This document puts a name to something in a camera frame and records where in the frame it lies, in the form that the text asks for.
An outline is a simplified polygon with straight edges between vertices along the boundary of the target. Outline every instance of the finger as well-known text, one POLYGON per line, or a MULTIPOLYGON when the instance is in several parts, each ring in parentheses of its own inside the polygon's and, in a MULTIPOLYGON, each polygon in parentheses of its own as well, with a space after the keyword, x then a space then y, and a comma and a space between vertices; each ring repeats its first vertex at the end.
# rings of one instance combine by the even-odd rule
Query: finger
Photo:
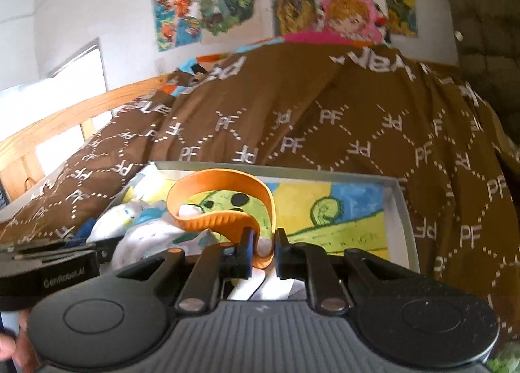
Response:
POLYGON ((30 312, 31 310, 29 308, 20 312, 18 323, 20 324, 21 330, 27 330, 27 317, 30 312))
POLYGON ((12 354, 12 360, 22 368, 23 373, 33 373, 39 365, 36 352, 23 330, 16 339, 16 350, 12 354))
POLYGON ((10 359, 15 350, 15 340, 10 336, 0 335, 0 361, 10 359))

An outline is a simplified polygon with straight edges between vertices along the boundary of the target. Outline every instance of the blue cloth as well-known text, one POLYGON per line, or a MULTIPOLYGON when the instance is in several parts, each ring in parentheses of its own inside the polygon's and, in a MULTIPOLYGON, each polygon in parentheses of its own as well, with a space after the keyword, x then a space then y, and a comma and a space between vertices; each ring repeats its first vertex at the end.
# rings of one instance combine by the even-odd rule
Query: blue cloth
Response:
POLYGON ((92 233, 95 224, 96 220, 93 217, 89 217, 86 222, 80 226, 80 229, 77 230, 72 240, 65 244, 65 248, 82 246, 92 233))
POLYGON ((158 207, 149 207, 144 209, 132 226, 140 225, 141 223, 152 221, 154 219, 160 219, 162 215, 166 212, 166 208, 158 208, 158 207))

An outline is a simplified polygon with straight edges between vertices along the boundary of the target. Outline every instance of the wooden bed frame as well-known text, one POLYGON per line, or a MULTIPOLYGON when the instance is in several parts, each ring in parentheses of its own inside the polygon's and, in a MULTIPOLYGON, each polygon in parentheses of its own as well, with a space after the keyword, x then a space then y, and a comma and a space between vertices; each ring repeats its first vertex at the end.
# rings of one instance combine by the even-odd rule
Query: wooden bed frame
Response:
POLYGON ((92 118, 124 105, 161 84, 168 75, 129 84, 52 114, 0 142, 0 180, 13 202, 45 177, 36 146, 79 125, 87 141, 94 133, 92 118))

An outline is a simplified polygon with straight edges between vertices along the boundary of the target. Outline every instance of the orange plastic handle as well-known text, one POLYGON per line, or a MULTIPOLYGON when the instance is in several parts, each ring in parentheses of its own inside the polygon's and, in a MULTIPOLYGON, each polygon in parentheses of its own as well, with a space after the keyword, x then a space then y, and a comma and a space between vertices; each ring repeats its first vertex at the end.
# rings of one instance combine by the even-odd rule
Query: orange plastic handle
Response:
POLYGON ((260 236, 258 221, 248 213, 236 210, 219 210, 207 212, 191 217, 179 217, 182 204, 195 194, 204 191, 230 190, 243 192, 260 200, 271 219, 271 241, 274 237, 276 214, 275 202, 270 189, 252 175, 232 169, 205 169, 194 172, 179 179, 171 188, 166 199, 166 207, 173 217, 176 227, 185 231, 195 232, 207 228, 225 236, 231 242, 238 244, 244 228, 250 227, 255 231, 255 253, 253 267, 264 269, 272 261, 274 245, 267 256, 260 256, 256 252, 256 244, 260 236))

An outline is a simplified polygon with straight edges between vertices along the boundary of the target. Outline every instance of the brown blanket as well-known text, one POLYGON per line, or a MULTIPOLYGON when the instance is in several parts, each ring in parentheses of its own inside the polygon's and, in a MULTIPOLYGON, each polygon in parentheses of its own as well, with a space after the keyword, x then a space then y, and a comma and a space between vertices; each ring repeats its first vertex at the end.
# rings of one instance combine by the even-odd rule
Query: brown blanket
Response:
POLYGON ((385 46, 284 43, 233 55, 176 99, 155 93, 128 105, 0 242, 73 232, 147 160, 393 176, 404 186, 421 271, 485 298, 512 337, 520 238, 501 164, 516 179, 518 153, 456 76, 385 46))

